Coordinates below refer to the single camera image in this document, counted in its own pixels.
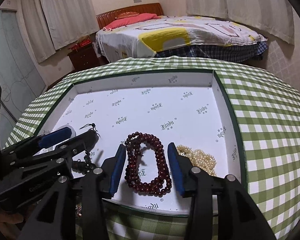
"blue gripper pad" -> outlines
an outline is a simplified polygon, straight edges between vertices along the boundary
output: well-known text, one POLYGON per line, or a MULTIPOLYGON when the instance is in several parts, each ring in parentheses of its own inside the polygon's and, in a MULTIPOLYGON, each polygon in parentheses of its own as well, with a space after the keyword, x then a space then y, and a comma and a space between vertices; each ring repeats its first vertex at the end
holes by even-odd
POLYGON ((38 145, 40 149, 48 149, 49 147, 69 139, 71 134, 71 129, 69 127, 65 127, 43 136, 38 145))

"wallpaper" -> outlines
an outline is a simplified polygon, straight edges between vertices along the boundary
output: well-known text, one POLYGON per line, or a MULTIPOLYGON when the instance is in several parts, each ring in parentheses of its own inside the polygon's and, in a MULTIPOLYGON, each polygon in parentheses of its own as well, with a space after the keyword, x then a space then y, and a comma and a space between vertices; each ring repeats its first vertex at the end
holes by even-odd
POLYGON ((249 65, 261 67, 276 75, 295 89, 300 91, 300 18, 293 10, 295 26, 295 45, 290 45, 272 35, 269 38, 269 49, 264 60, 250 60, 249 65))

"blue object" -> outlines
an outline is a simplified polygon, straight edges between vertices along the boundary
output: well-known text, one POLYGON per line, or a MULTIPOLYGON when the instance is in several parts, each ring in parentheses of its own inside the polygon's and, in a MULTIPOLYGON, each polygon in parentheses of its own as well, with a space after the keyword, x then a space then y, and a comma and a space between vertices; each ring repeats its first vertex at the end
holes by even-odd
POLYGON ((48 149, 49 147, 69 139, 71 134, 71 129, 69 127, 65 127, 43 136, 38 145, 40 149, 48 149))
POLYGON ((171 173, 173 177, 173 182, 176 186, 177 191, 181 196, 185 194, 185 188, 183 186, 183 175, 177 160, 178 151, 174 143, 169 143, 168 145, 168 160, 171 168, 171 173))
POLYGON ((109 193, 111 196, 114 196, 114 194, 118 191, 119 182, 123 170, 123 166, 126 160, 126 148, 124 145, 120 145, 119 149, 116 153, 117 161, 114 166, 114 171, 111 174, 110 179, 110 190, 109 193))

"beaded bracelet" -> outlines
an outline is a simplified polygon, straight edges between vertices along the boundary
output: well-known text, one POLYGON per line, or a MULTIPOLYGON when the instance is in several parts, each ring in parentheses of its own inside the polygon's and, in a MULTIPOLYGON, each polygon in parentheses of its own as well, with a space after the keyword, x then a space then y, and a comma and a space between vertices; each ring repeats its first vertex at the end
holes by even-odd
POLYGON ((150 196, 156 197, 162 197, 167 192, 170 192, 172 181, 164 157, 163 145, 160 140, 153 134, 135 132, 128 135, 125 145, 128 152, 129 164, 127 165, 126 176, 124 179, 127 181, 128 186, 133 187, 136 193, 145 192, 150 196), (155 158, 157 160, 158 177, 151 180, 150 183, 142 183, 138 176, 138 156, 143 156, 140 152, 141 143, 148 143, 150 145, 151 149, 154 150, 155 158))

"wooden headboard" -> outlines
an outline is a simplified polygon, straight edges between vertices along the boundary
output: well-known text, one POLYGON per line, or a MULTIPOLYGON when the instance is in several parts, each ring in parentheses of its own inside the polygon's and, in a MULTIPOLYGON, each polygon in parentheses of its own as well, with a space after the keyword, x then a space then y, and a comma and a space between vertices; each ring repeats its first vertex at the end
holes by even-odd
POLYGON ((129 6, 97 15, 96 17, 100 29, 113 22, 115 17, 123 12, 155 13, 158 16, 163 15, 160 3, 147 3, 129 6))

